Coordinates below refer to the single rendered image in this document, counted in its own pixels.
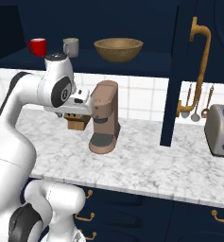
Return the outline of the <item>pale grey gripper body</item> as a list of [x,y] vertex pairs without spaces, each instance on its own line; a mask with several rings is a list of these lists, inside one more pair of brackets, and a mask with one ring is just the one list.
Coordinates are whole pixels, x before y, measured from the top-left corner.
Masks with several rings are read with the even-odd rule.
[[44,109],[47,112],[73,113],[91,116],[93,114],[94,108],[94,101],[89,96],[87,101],[83,104],[73,103],[72,98],[69,98],[62,106],[58,108],[45,107]]

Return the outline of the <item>navy base cabinet door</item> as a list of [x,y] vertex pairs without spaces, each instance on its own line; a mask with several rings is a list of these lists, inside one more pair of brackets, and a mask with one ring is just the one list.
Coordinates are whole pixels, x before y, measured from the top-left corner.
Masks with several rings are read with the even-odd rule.
[[224,218],[224,209],[192,203],[174,203],[165,242],[224,242],[224,223],[211,212]]

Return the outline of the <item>wooden knife block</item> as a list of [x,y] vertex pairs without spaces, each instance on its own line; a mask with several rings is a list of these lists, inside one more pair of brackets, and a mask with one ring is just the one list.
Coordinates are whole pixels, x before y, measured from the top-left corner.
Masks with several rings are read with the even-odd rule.
[[85,130],[91,117],[84,114],[66,113],[64,118],[68,121],[69,130]]

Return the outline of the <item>brown coffee machine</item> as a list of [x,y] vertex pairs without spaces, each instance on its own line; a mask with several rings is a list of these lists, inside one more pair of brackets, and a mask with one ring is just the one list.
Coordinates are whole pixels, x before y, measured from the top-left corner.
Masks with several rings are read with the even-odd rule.
[[107,154],[114,150],[120,131],[118,84],[112,80],[98,82],[91,98],[95,104],[92,114],[94,133],[89,149],[96,154]]

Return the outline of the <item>grey mug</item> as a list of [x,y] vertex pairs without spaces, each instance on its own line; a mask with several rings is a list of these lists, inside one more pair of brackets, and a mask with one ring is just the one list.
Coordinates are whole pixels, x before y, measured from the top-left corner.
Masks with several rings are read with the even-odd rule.
[[63,52],[69,58],[76,58],[78,56],[79,40],[78,38],[66,38],[63,40]]

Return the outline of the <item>wooden bowl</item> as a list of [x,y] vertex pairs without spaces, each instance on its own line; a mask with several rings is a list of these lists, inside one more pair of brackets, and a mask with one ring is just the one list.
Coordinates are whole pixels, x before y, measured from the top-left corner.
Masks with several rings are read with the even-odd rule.
[[105,61],[132,61],[141,51],[144,43],[132,38],[108,38],[94,42],[95,50]]

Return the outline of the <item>red mug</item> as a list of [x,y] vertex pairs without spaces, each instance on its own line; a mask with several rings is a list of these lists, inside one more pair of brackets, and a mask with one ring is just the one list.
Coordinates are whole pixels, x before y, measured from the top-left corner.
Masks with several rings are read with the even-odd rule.
[[44,57],[46,55],[46,39],[35,38],[28,43],[28,51],[36,57]]

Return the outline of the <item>navy drawer front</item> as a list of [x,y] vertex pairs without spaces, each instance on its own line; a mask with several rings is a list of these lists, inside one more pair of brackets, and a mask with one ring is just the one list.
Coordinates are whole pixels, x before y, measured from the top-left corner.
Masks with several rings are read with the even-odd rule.
[[84,236],[91,236],[96,232],[97,236],[94,241],[88,242],[165,242],[164,237],[154,236],[148,233],[127,233],[126,231],[117,231],[111,229],[92,230],[81,228]]
[[129,193],[117,192],[112,190],[105,190],[93,187],[82,186],[85,193],[89,190],[93,194],[86,202],[87,206],[92,208],[101,207],[102,209],[165,209],[170,211],[173,208],[174,202],[169,199],[158,199],[141,195],[134,195]]
[[124,230],[155,230],[158,233],[163,233],[167,228],[171,210],[155,208],[102,209],[86,205],[79,213],[76,213],[75,218],[83,223],[89,222],[93,227],[99,225]]

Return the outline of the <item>silver hanging ladle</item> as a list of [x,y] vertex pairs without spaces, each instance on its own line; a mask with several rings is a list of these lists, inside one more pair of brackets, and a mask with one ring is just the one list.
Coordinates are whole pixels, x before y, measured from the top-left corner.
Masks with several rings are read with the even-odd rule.
[[[189,86],[189,89],[188,89],[188,93],[187,93],[186,107],[189,104],[189,99],[190,99],[191,91],[192,91],[192,82],[190,83],[190,86]],[[181,117],[182,118],[187,118],[189,116],[189,114],[190,114],[190,112],[181,112]]]

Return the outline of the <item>silver hanging spoon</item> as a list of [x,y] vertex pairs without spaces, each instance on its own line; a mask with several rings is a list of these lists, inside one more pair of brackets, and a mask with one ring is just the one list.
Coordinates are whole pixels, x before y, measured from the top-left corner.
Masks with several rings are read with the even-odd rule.
[[198,122],[199,119],[200,119],[200,116],[197,114],[197,111],[198,111],[198,104],[197,104],[196,107],[195,107],[195,111],[194,111],[194,113],[191,115],[191,120],[192,120],[193,122]]

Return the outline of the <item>copper hanging utensil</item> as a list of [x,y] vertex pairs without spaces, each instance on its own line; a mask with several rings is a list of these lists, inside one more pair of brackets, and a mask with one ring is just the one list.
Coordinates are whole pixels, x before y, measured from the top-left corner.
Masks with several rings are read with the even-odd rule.
[[211,98],[214,92],[214,84],[211,86],[208,99],[207,99],[207,105],[206,107],[201,111],[201,118],[207,118],[208,112],[209,112],[209,104],[211,102]]

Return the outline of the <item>silver toaster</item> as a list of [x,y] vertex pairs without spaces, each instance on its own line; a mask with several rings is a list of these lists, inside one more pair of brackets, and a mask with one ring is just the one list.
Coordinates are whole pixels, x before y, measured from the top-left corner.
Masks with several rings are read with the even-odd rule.
[[224,157],[224,105],[212,105],[207,116],[204,133],[211,153]]

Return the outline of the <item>closed navy wall cabinet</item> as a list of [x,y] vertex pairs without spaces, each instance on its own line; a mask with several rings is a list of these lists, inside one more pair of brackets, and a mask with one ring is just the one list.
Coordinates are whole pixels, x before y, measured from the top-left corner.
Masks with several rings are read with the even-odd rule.
[[[224,83],[224,0],[196,0],[192,17],[211,30],[212,40],[204,82]],[[182,79],[197,80],[206,37],[197,34],[187,45]]]

